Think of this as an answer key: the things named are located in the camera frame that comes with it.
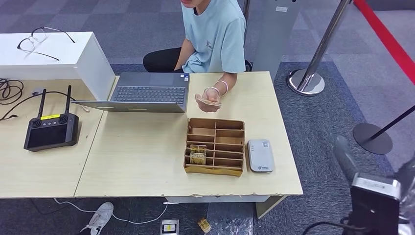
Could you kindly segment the person's left hand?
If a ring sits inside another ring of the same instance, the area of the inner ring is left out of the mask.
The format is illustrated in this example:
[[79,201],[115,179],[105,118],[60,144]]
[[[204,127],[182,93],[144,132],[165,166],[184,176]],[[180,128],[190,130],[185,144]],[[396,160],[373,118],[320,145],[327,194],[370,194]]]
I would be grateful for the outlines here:
[[220,106],[210,105],[210,103],[220,102],[220,94],[217,88],[213,88],[213,87],[206,88],[202,95],[195,94],[195,100],[200,110],[206,113],[217,112],[220,109]]

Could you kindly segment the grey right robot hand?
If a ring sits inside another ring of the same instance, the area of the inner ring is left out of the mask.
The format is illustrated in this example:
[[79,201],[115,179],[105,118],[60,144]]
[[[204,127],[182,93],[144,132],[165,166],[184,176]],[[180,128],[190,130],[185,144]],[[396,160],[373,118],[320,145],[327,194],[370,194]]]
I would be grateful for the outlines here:
[[343,136],[336,138],[334,156],[350,183],[352,211],[344,220],[345,235],[413,235],[415,224],[415,160],[392,176],[359,171]]

